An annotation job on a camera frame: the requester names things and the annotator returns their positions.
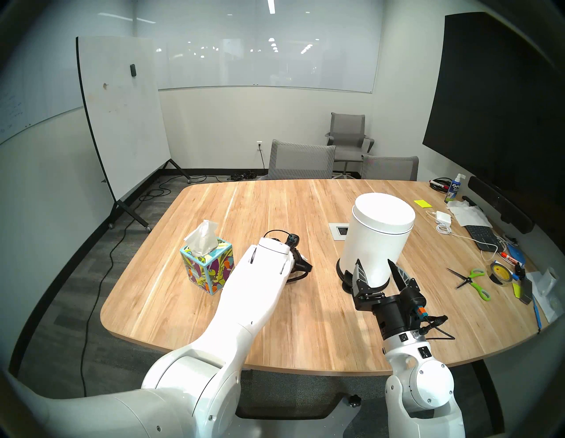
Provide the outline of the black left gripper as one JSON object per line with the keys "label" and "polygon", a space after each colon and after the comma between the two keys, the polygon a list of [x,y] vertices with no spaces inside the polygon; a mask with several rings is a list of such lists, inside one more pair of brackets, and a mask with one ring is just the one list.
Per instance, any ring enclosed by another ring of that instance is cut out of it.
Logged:
{"label": "black left gripper", "polygon": [[312,270],[312,265],[303,256],[301,256],[296,247],[291,247],[290,253],[294,260],[290,273],[293,274],[295,272],[301,272],[303,275],[308,275]]}

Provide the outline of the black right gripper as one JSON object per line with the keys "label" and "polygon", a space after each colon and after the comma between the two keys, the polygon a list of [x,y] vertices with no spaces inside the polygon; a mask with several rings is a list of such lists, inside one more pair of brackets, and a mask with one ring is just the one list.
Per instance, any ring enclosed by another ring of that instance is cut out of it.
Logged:
{"label": "black right gripper", "polygon": [[397,295],[386,296],[383,292],[376,292],[375,288],[370,287],[360,259],[356,260],[352,274],[352,298],[355,308],[375,316],[383,340],[402,332],[419,329],[419,321],[414,314],[401,309],[400,300],[400,297],[420,297],[417,281],[409,278],[407,273],[390,259],[388,265],[399,291]]}

